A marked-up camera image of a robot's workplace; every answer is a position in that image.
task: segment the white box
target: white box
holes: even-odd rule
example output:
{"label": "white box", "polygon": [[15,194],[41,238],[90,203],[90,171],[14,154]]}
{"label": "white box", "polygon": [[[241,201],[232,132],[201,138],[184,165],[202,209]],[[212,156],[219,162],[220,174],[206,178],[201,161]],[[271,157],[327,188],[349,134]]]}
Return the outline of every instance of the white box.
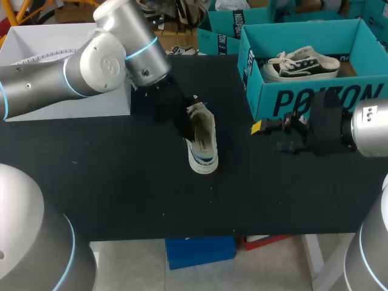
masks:
{"label": "white box", "polygon": [[[95,23],[11,27],[0,50],[0,66],[43,53],[78,49],[89,39],[89,33],[95,27]],[[56,56],[57,59],[63,57],[65,55]],[[122,86],[112,92],[59,102],[7,121],[129,115],[130,89],[130,81],[126,79]]]}

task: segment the black and white sneaker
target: black and white sneaker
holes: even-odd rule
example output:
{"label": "black and white sneaker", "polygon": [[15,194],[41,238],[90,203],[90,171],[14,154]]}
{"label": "black and white sneaker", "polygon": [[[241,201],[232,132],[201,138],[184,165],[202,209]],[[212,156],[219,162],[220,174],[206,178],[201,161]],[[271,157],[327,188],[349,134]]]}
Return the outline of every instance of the black and white sneaker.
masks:
{"label": "black and white sneaker", "polygon": [[339,60],[320,55],[312,47],[303,47],[286,55],[282,52],[260,68],[264,81],[295,82],[336,78]]}

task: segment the shoe sole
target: shoe sole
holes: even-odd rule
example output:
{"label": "shoe sole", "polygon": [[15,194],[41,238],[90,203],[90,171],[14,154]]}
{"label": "shoe sole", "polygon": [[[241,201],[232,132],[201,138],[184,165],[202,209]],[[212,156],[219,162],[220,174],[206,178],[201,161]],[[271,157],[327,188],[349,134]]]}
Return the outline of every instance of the shoe sole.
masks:
{"label": "shoe sole", "polygon": [[303,81],[311,81],[311,80],[322,80],[322,79],[333,79],[337,77],[338,70],[331,73],[323,73],[312,76],[304,76],[304,77],[293,77],[293,78],[285,78],[285,77],[276,77],[270,74],[267,74],[264,70],[260,70],[260,74],[263,77],[264,82],[266,83],[279,83],[279,82],[303,82]]}
{"label": "shoe sole", "polygon": [[187,152],[189,154],[190,167],[193,169],[194,172],[196,172],[198,174],[206,175],[206,174],[213,173],[217,169],[218,156],[216,157],[213,164],[205,166],[205,165],[198,164],[197,161],[195,161],[188,143],[187,143]]}

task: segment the teal cardboard box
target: teal cardboard box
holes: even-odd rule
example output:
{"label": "teal cardboard box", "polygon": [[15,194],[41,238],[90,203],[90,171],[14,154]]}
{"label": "teal cardboard box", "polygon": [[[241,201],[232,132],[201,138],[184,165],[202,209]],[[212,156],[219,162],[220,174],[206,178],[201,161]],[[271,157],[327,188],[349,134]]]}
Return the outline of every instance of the teal cardboard box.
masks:
{"label": "teal cardboard box", "polygon": [[275,20],[276,0],[251,0],[258,2],[262,8],[247,10],[216,11],[212,0],[209,7],[209,19],[213,32],[240,39],[244,24],[273,23]]}
{"label": "teal cardboard box", "polygon": [[367,0],[364,20],[377,40],[388,49],[388,3],[384,0]]}
{"label": "teal cardboard box", "polygon": [[303,21],[320,21],[320,20],[341,20],[345,17],[338,14],[335,10],[321,10],[308,13],[298,13],[284,15],[284,22],[303,22]]}
{"label": "teal cardboard box", "polygon": [[347,0],[349,6],[343,7],[342,14],[347,19],[362,18],[365,10],[365,0]]}
{"label": "teal cardboard box", "polygon": [[207,55],[238,55],[240,40],[212,32],[209,18],[198,26],[198,46]]}
{"label": "teal cardboard box", "polygon": [[[342,69],[350,67],[345,71],[352,73],[311,81],[263,81],[259,64],[307,45],[345,61]],[[296,110],[308,117],[311,98],[321,90],[336,91],[350,111],[362,99],[388,97],[388,54],[362,19],[245,25],[238,70],[255,121],[283,118]]]}

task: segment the blue box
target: blue box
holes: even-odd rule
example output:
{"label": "blue box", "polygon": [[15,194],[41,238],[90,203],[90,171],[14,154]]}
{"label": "blue box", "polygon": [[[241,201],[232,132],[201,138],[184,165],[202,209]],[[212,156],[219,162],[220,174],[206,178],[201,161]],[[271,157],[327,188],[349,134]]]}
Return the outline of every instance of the blue box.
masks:
{"label": "blue box", "polygon": [[367,0],[364,20],[377,40],[388,49],[388,4],[384,0]]}
{"label": "blue box", "polygon": [[273,23],[275,20],[276,0],[267,0],[264,8],[235,11],[216,11],[215,2],[211,1],[208,13],[212,31],[220,35],[240,39],[244,24]]}
{"label": "blue box", "polygon": [[[290,53],[307,45],[340,61],[349,60],[357,76],[268,84],[263,81],[259,64],[283,51]],[[295,110],[308,117],[311,98],[320,90],[335,90],[350,111],[359,100],[388,97],[388,54],[359,19],[245,25],[238,70],[255,121],[282,118]]]}
{"label": "blue box", "polygon": [[308,13],[292,13],[284,15],[284,22],[303,22],[320,20],[342,20],[345,17],[338,14],[335,10],[321,10]]}
{"label": "blue box", "polygon": [[343,14],[346,19],[362,18],[365,10],[365,0],[347,0],[349,8],[344,7]]}
{"label": "blue box", "polygon": [[166,239],[170,270],[233,259],[236,244],[231,236]]}
{"label": "blue box", "polygon": [[209,18],[198,26],[199,51],[207,55],[238,55],[240,40],[212,32]]}

